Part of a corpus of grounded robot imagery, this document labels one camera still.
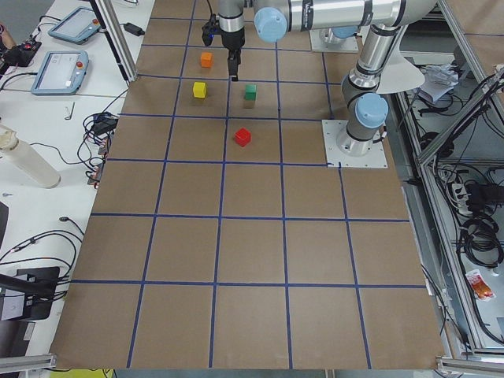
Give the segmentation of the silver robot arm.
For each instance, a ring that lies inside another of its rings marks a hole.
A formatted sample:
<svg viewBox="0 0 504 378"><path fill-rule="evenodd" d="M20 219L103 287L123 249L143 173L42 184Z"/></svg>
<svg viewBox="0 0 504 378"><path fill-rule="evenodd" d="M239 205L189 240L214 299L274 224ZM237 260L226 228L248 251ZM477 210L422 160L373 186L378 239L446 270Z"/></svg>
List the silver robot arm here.
<svg viewBox="0 0 504 378"><path fill-rule="evenodd" d="M202 27L202 41L212 44L219 35L228 49L228 72L238 79L241 49L245 43L243 9L254 8L259 37L276 43L288 32L342 27L370 27L364 50L350 81L357 87L378 85L400 28L412 24L434 7L434 1L220 1Z"/></svg>
<svg viewBox="0 0 504 378"><path fill-rule="evenodd" d="M348 156L366 155L374 143L376 131L387 118L387 101L377 91L400 32L400 27L371 25L356 65L343 78L342 93L349 118L346 128L337 136L337 143Z"/></svg>

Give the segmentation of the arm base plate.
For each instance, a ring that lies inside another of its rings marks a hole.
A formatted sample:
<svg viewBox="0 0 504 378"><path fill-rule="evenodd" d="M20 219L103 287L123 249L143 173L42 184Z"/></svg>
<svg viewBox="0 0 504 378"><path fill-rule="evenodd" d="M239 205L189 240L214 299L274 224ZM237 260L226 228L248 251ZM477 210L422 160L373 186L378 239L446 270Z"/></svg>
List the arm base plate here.
<svg viewBox="0 0 504 378"><path fill-rule="evenodd" d="M309 32L312 51L356 54L356 28L326 28Z"/></svg>
<svg viewBox="0 0 504 378"><path fill-rule="evenodd" d="M347 120L322 120L326 165L329 168L386 169L380 133L360 142L347 134Z"/></svg>

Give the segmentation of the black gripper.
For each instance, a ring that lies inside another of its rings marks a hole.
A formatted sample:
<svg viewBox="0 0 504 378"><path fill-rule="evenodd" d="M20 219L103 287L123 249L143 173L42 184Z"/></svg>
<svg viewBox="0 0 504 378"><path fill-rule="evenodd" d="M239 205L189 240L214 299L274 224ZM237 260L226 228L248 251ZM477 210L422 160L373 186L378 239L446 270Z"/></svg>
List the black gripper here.
<svg viewBox="0 0 504 378"><path fill-rule="evenodd" d="M239 80L239 65L241 63L241 48L244 45L244 19L239 14L235 17L225 17L212 14L202 26L202 41L205 46L213 43L215 35L220 35L222 44L228 51L228 74L233 82Z"/></svg>

